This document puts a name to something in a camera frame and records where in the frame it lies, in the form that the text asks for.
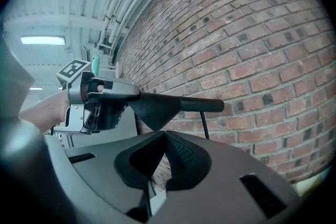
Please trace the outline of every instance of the fluorescent light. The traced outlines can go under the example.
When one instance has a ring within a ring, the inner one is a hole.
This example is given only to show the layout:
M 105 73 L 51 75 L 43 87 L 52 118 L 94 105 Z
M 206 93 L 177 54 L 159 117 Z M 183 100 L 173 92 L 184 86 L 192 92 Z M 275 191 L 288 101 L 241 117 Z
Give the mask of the fluorescent light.
M 65 45 L 62 37 L 21 37 L 21 42 L 26 45 Z

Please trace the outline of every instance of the black funnel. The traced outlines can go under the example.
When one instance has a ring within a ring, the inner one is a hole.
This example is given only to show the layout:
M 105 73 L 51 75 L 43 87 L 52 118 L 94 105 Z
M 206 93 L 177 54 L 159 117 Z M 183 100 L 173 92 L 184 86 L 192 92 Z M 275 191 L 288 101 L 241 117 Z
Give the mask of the black funnel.
M 224 102 L 216 99 L 175 97 L 145 93 L 131 101 L 129 106 L 150 129 L 160 130 L 180 111 L 222 112 Z

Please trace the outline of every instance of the forearm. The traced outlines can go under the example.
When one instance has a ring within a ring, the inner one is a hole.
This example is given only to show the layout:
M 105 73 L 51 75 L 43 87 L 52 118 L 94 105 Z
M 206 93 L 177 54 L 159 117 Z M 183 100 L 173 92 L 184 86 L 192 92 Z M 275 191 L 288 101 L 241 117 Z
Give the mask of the forearm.
M 37 105 L 22 111 L 19 117 L 20 119 L 32 122 L 43 134 L 46 130 L 64 121 L 60 111 L 63 109 L 64 100 L 67 99 L 66 91 L 58 92 L 39 102 Z

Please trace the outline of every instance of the green object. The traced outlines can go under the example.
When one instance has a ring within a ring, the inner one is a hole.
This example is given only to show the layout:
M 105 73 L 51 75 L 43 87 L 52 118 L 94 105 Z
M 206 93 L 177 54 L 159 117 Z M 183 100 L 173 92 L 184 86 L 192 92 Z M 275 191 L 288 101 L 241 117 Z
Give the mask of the green object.
M 98 70 L 99 70 L 99 61 L 100 61 L 100 57 L 99 55 L 95 55 L 92 59 L 92 73 L 95 76 L 98 76 Z

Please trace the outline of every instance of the white ceiling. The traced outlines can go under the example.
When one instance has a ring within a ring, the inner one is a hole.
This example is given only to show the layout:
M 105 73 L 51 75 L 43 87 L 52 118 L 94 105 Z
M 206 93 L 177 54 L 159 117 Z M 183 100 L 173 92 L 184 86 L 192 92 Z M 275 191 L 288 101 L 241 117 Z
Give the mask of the white ceiling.
M 138 0 L 127 20 L 131 27 L 150 0 Z M 82 46 L 97 44 L 111 0 L 10 0 L 2 14 L 4 39 L 35 78 L 36 86 L 59 85 L 55 73 L 73 58 L 83 58 Z M 132 0 L 118 0 L 115 12 L 127 10 Z M 107 29 L 107 39 L 112 24 Z M 120 37 L 128 34 L 126 25 Z M 23 45 L 23 35 L 64 36 L 65 46 Z

